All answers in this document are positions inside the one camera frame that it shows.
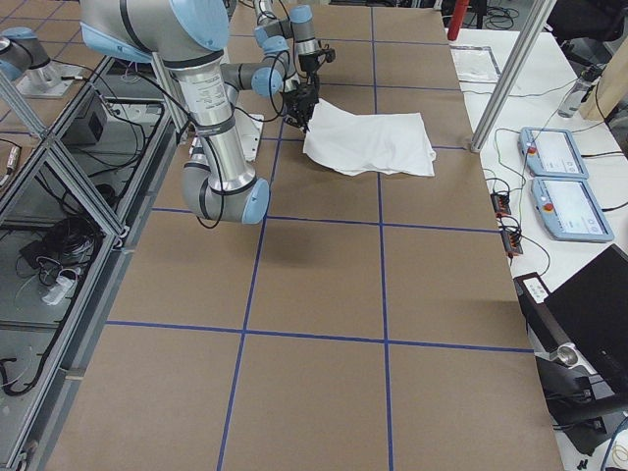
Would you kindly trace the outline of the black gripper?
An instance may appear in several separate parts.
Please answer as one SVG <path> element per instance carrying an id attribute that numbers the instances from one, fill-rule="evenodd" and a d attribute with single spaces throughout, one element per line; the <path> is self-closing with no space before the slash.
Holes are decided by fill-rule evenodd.
<path id="1" fill-rule="evenodd" d="M 307 83 L 310 85 L 320 85 L 318 70 L 323 65 L 323 62 L 321 61 L 322 57 L 324 57 L 323 51 L 315 51 L 308 54 L 298 55 L 300 69 L 305 73 Z"/>
<path id="2" fill-rule="evenodd" d="M 287 124 L 307 129 L 318 102 L 318 88 L 314 84 L 300 83 L 287 93 Z"/>

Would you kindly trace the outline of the third background robot arm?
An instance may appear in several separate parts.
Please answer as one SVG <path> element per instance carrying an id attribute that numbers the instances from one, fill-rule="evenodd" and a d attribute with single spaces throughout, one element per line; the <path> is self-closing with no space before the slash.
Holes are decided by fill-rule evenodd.
<path id="1" fill-rule="evenodd" d="M 9 80 L 49 63 L 48 53 L 31 28 L 15 26 L 1 32 L 1 72 Z"/>

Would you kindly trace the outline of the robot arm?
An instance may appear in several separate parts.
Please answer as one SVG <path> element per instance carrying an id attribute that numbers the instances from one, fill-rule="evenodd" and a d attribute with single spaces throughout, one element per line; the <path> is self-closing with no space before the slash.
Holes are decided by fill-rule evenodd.
<path id="1" fill-rule="evenodd" d="M 307 5 L 279 19 L 269 1 L 255 4 L 254 31 L 264 57 L 258 63 L 223 60 L 229 38 L 222 1 L 83 1 L 84 43 L 107 56 L 148 63 L 160 56 L 181 87 L 184 110 L 194 124 L 201 152 L 183 166 L 183 198 L 199 218 L 257 224 L 270 189 L 246 161 L 236 126 L 240 91 L 271 98 L 281 94 L 282 117 L 306 130 L 318 101 L 317 71 L 335 53 L 317 40 Z"/>
<path id="2" fill-rule="evenodd" d="M 255 39 L 260 47 L 273 36 L 281 36 L 292 40 L 292 59 L 298 63 L 296 67 L 306 78 L 306 82 L 319 88 L 319 69 L 326 62 L 335 60 L 335 51 L 323 46 L 316 37 L 313 25 L 313 14 L 309 5 L 299 5 L 288 11 L 283 2 L 285 16 L 280 18 L 273 10 L 273 1 L 254 1 L 256 14 Z"/>

